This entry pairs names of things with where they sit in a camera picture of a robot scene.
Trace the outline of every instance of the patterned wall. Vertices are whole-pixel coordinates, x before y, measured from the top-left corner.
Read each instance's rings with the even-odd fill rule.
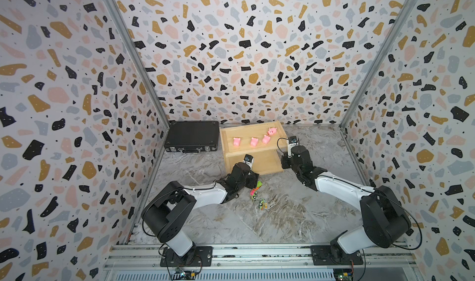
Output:
[[[162,125],[101,0],[0,2],[0,280],[98,280]]]
[[[404,0],[116,0],[171,120],[335,124]]]
[[[368,178],[420,222],[431,281],[475,280],[473,1],[418,0],[348,128]]]

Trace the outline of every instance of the wooden box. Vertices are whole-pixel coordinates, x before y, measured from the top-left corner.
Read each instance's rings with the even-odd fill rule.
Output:
[[[268,144],[262,142],[262,138],[267,134],[270,128],[277,128],[277,133],[270,136]],[[277,152],[277,140],[287,138],[287,134],[280,122],[270,122],[263,124],[249,124],[229,128],[220,128],[219,135],[223,146],[224,163],[226,172],[231,173],[233,166],[242,161],[246,154],[254,157],[252,171],[259,175],[283,172],[280,163],[280,152]],[[234,137],[241,138],[241,144],[238,147],[233,145]],[[258,138],[256,147],[250,145],[251,138]],[[286,151],[286,140],[279,141],[279,147]]]

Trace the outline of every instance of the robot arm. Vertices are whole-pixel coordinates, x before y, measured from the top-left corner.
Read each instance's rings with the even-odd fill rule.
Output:
[[[244,187],[256,187],[259,175],[252,171],[253,157],[234,165],[231,174],[215,183],[197,187],[182,186],[172,181],[144,208],[143,221],[158,240],[175,252],[183,263],[193,260],[195,245],[181,230],[193,209],[210,204],[223,204],[239,196]]]
[[[305,186],[333,195],[361,212],[363,225],[343,232],[331,241],[333,258],[339,261],[344,254],[352,254],[371,246],[388,248],[410,228],[407,215],[386,186],[373,188],[335,176],[326,169],[314,167],[308,150],[289,137],[287,155],[282,155],[282,168],[292,169]]]

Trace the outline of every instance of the mounting plate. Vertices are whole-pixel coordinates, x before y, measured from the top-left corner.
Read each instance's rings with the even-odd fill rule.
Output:
[[[169,249],[168,247],[163,249],[163,255],[165,255],[165,257],[162,257],[162,260],[160,261],[161,267],[168,266],[170,268],[170,267],[176,267],[179,265],[185,265],[185,263],[175,253],[175,251],[173,251],[172,249]],[[193,259],[193,262],[191,264],[187,265],[187,267],[199,267],[199,266],[209,267],[211,266],[212,257],[213,257],[213,247],[197,246],[195,250],[195,258]]]
[[[340,263],[332,260],[330,255],[330,245],[315,245],[310,246],[312,252],[313,265],[351,265],[350,260],[353,260],[353,264],[363,264],[361,255],[358,256],[359,251],[352,254],[346,254]]]

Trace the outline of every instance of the marble floor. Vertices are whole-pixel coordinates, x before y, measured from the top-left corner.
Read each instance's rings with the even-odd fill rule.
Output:
[[[361,183],[340,132],[333,127],[284,127],[288,136],[300,138],[313,164],[344,179]],[[221,145],[217,152],[163,156],[147,203],[170,181],[195,186],[225,176]],[[290,169],[260,177],[259,197],[268,201],[261,211],[243,189],[239,198],[222,205],[208,205],[191,212],[183,231],[196,243],[295,243],[330,242],[361,223],[361,214],[335,197],[303,186]],[[159,244],[136,224],[129,244]]]

